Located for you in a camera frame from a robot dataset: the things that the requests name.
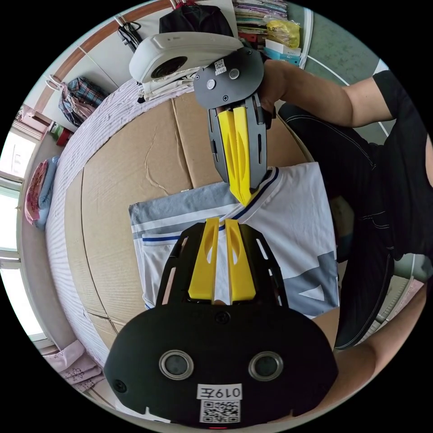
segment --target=striped bed sheet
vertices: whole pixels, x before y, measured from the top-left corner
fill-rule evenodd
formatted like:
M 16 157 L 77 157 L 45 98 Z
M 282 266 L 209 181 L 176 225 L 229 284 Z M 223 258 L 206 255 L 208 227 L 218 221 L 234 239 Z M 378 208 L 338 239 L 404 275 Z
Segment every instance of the striped bed sheet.
M 147 110 L 193 91 L 184 89 L 138 104 L 138 90 L 135 80 L 127 81 L 103 101 L 69 140 L 58 163 L 45 230 L 48 260 L 62 308 L 76 337 L 101 366 L 105 364 L 109 350 L 88 317 L 72 279 L 64 234 L 65 196 L 75 176 L 117 131 Z

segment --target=blue stripe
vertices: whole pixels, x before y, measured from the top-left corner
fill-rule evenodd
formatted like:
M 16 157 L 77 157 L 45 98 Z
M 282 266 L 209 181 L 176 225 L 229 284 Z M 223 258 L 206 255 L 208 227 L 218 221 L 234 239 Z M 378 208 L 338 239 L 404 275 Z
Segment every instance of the blue stripe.
M 274 177 L 272 178 L 272 180 L 270 182 L 268 182 L 258 193 L 257 195 L 252 199 L 251 203 L 242 211 L 240 211 L 237 215 L 233 216 L 231 219 L 232 220 L 238 220 L 241 216 L 245 215 L 253 206 L 255 203 L 257 203 L 258 199 L 263 195 L 263 193 L 267 190 L 267 188 L 269 187 L 270 184 L 272 184 L 275 179 L 277 178 L 279 173 L 278 167 L 275 167 L 275 174 Z
M 166 236 L 165 238 L 142 238 L 143 242 L 159 242 L 161 240 L 178 240 L 180 238 L 179 236 Z
M 244 208 L 242 211 L 240 211 L 237 215 L 234 215 L 231 219 L 232 220 L 238 220 L 241 218 L 241 216 L 245 215 L 254 205 L 257 203 L 257 201 L 260 199 L 260 197 L 263 195 L 263 193 L 267 190 L 270 184 L 274 183 L 275 179 L 278 177 L 279 174 L 278 167 L 275 167 L 275 174 L 273 178 L 257 193 L 257 195 L 253 198 L 251 203 Z M 218 231 L 222 231 L 226 228 L 226 225 L 223 224 L 219 227 Z M 142 238 L 143 242 L 160 242 L 163 240 L 178 240 L 180 236 L 166 236 L 166 237 L 160 237 L 160 238 Z

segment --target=window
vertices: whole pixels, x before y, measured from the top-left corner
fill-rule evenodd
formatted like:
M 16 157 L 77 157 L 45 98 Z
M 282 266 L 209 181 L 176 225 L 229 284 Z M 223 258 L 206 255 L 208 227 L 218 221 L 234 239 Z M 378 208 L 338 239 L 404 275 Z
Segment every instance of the window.
M 53 343 L 45 336 L 27 297 L 17 245 L 18 201 L 35 146 L 34 138 L 10 131 L 0 155 L 0 277 L 21 326 L 42 349 Z
M 0 171 L 23 179 L 36 142 L 32 137 L 11 130 L 0 156 Z

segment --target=hand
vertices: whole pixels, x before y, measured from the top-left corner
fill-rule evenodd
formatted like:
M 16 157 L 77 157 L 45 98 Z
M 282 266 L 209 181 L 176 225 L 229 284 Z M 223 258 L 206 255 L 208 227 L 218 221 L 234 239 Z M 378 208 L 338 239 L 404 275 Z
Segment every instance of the hand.
M 265 73 L 262 84 L 258 89 L 262 108 L 270 113 L 274 110 L 275 103 L 280 100 L 285 89 L 284 63 L 278 60 L 266 60 Z

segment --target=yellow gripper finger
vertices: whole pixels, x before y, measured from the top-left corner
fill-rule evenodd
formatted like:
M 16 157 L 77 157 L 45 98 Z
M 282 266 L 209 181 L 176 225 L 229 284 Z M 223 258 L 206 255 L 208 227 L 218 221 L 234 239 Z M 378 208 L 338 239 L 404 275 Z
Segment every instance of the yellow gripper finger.
M 253 300 L 256 295 L 237 220 L 226 220 L 230 303 Z
M 220 221 L 218 218 L 206 220 L 188 290 L 191 299 L 210 300 L 211 302 L 214 300 L 219 225 Z
M 244 206 L 253 198 L 250 191 L 248 124 L 245 107 L 218 114 L 221 138 L 226 156 L 231 193 Z

